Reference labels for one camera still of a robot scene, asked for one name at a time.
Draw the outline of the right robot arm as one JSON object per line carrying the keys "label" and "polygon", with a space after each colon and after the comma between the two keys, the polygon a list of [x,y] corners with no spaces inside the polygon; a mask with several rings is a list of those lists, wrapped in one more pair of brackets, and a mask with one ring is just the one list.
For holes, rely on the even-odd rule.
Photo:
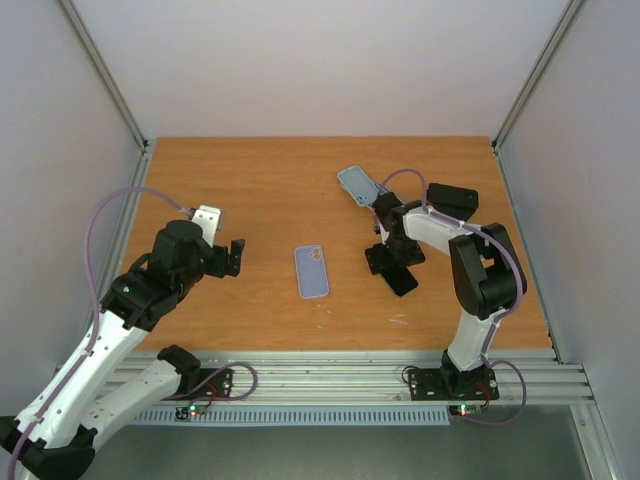
{"label": "right robot arm", "polygon": [[409,370],[412,398],[498,398],[490,384],[495,374],[488,365],[488,352],[502,319],[518,308],[527,289],[505,227],[472,225],[419,201],[403,203],[391,192],[379,195],[372,210],[381,240],[365,251],[371,273],[402,297],[417,287],[409,269],[425,261],[421,247],[428,245],[448,255],[461,306],[456,334],[440,366]]}

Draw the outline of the black phone green edge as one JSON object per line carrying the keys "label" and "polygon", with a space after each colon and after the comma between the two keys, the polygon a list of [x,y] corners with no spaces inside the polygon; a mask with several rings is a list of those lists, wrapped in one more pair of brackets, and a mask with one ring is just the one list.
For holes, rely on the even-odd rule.
{"label": "black phone green edge", "polygon": [[389,267],[381,276],[397,297],[403,297],[415,290],[419,283],[406,267]]}

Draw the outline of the lavender phone case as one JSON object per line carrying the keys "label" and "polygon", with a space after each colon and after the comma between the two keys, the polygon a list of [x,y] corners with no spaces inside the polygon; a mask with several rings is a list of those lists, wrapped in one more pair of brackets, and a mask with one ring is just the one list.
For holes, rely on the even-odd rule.
{"label": "lavender phone case", "polygon": [[325,297],[330,287],[323,249],[320,245],[294,249],[294,262],[299,296],[303,299]]}

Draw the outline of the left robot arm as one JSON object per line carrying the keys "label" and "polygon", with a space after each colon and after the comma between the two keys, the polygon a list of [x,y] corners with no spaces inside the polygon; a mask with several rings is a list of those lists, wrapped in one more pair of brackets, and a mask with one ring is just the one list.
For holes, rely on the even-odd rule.
{"label": "left robot arm", "polygon": [[83,340],[50,383],[15,417],[1,420],[1,446],[35,479],[79,479],[99,447],[147,406],[189,398],[207,383],[200,361],[185,349],[162,349],[143,373],[97,397],[128,354],[205,276],[237,276],[245,242],[214,244],[215,230],[173,220],[150,252],[113,280]]}

